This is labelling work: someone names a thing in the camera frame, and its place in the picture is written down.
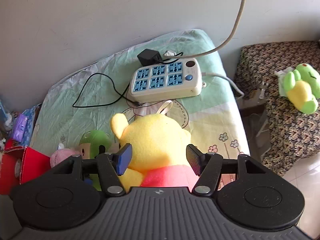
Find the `power adapter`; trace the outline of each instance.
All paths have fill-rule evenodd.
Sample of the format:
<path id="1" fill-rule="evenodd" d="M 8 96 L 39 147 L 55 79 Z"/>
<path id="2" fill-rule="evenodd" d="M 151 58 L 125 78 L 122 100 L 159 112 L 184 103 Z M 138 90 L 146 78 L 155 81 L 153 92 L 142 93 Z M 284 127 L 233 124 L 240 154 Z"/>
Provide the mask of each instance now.
<path id="1" fill-rule="evenodd" d="M 159 51 L 152 49 L 145 49 L 137 55 L 142 66 L 150 66 L 154 64 L 159 64 L 162 62 L 162 57 Z"/>

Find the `white wall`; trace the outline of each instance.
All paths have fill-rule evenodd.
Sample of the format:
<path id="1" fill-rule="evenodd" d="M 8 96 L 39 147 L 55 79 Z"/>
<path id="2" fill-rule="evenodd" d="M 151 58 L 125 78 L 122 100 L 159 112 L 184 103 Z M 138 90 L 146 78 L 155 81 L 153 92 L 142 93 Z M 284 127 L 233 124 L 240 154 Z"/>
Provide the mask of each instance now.
<path id="1" fill-rule="evenodd" d="M 164 33 L 202 28 L 218 45 L 240 0 L 0 0 L 0 97 L 21 110 L 51 85 L 97 59 Z M 220 51 L 233 76 L 240 48 L 314 40 L 320 0 L 247 0 L 230 44 Z"/>

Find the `stuffed bear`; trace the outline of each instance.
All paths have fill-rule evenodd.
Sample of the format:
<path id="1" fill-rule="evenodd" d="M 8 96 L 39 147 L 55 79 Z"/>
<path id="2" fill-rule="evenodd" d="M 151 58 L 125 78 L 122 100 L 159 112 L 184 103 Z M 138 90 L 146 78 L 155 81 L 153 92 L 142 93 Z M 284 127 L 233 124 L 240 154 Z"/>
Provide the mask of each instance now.
<path id="1" fill-rule="evenodd" d="M 126 191 L 130 187 L 189 187 L 191 191 L 198 176 L 186 157 L 191 134 L 164 114 L 150 114 L 131 124 L 124 114 L 115 114 L 111 130 L 123 147 L 132 144 L 132 159 L 120 176 Z"/>

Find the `power strip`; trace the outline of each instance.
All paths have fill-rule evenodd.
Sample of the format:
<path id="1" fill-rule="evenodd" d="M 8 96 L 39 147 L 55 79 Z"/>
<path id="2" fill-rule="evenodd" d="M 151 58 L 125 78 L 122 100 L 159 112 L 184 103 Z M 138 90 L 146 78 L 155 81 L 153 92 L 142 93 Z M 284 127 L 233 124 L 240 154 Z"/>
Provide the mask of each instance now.
<path id="1" fill-rule="evenodd" d="M 140 103 L 197 96 L 202 76 L 195 58 L 141 67 L 130 82 L 129 97 Z"/>

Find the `power cord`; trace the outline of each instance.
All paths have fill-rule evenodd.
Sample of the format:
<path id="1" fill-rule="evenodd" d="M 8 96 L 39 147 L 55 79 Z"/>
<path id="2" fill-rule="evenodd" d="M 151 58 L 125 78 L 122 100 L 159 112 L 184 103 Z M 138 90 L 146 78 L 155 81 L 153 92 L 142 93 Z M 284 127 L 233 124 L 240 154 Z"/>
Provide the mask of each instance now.
<path id="1" fill-rule="evenodd" d="M 227 76 L 223 76 L 221 74 L 217 74 L 217 73 L 206 73 L 206 72 L 202 72 L 201 73 L 202 76 L 212 76 L 212 77 L 220 77 L 223 78 L 225 80 L 227 80 L 232 86 L 233 88 L 241 95 L 238 99 L 243 98 L 244 97 L 244 93 L 237 87 L 237 85 Z"/>
<path id="2" fill-rule="evenodd" d="M 203 52 L 203 53 L 199 53 L 199 54 L 195 54 L 195 55 L 170 56 L 169 58 L 191 58 L 191 57 L 200 57 L 200 56 L 205 56 L 205 55 L 211 54 L 211 53 L 216 52 L 217 50 L 223 48 L 229 41 L 231 41 L 233 35 L 235 34 L 235 32 L 236 32 L 236 30 L 237 30 L 237 27 L 238 27 L 238 25 L 239 25 L 239 21 L 240 21 L 240 18 L 241 18 L 243 9 L 244 9 L 244 4 L 245 4 L 245 0 L 241 0 L 240 8 L 239 8 L 239 11 L 238 11 L 238 14 L 237 14 L 237 18 L 236 18 L 235 24 L 233 25 L 232 31 L 231 31 L 229 37 L 228 37 L 222 44 L 220 44 L 218 47 L 216 47 L 216 48 L 214 48 L 214 49 L 212 49 L 212 50 L 209 50 L 209 51 L 207 51 L 207 52 Z"/>
<path id="3" fill-rule="evenodd" d="M 178 54 L 176 54 L 176 55 L 174 55 L 174 56 L 179 56 L 179 55 L 182 56 L 182 55 L 183 55 L 183 52 L 180 52 L 180 53 L 178 53 Z M 171 62 L 164 62 L 164 61 L 169 60 L 169 59 L 171 59 L 171 58 L 164 59 L 162 62 L 159 62 L 159 61 L 158 61 L 158 63 L 159 63 L 159 64 L 171 64 L 171 63 L 175 63 L 175 62 L 177 62 L 177 61 L 179 60 L 179 58 L 177 58 L 176 60 L 171 61 Z"/>
<path id="4" fill-rule="evenodd" d="M 109 103 L 109 104 L 93 105 L 93 106 L 75 106 L 75 104 L 78 102 L 78 100 L 79 100 L 79 98 L 80 98 L 80 96 L 81 96 L 81 94 L 82 94 L 82 91 L 83 91 L 84 87 L 86 86 L 87 82 L 88 82 L 88 81 L 90 80 L 90 78 L 92 78 L 94 75 L 102 75 L 102 76 L 105 76 L 105 77 L 109 78 L 109 79 L 111 80 L 111 82 L 112 82 L 113 89 L 116 91 L 116 93 L 117 93 L 118 95 L 120 95 L 120 97 L 119 97 L 117 100 L 115 100 L 115 101 L 113 101 L 112 103 Z M 92 75 L 87 79 L 87 81 L 84 83 L 84 85 L 83 85 L 83 87 L 82 87 L 82 89 L 81 89 L 81 91 L 80 91 L 80 94 L 79 94 L 78 98 L 76 99 L 76 101 L 73 103 L 72 107 L 73 107 L 73 108 L 90 108 L 90 107 L 99 107 L 99 106 L 111 106 L 111 105 L 115 104 L 116 102 L 118 102 L 121 98 L 124 98 L 124 99 L 126 99 L 127 101 L 133 103 L 135 106 L 140 106 L 141 104 L 140 104 L 139 102 L 131 101 L 130 99 L 128 99 L 128 98 L 126 98 L 126 97 L 124 96 L 124 94 L 126 93 L 127 89 L 129 88 L 129 85 L 130 85 L 130 83 L 127 85 L 127 87 L 126 87 L 126 89 L 124 90 L 124 92 L 123 92 L 122 94 L 120 94 L 120 93 L 116 90 L 115 83 L 113 82 L 112 78 L 110 78 L 108 75 L 103 74 L 103 73 L 94 73 L 94 74 L 92 74 Z"/>

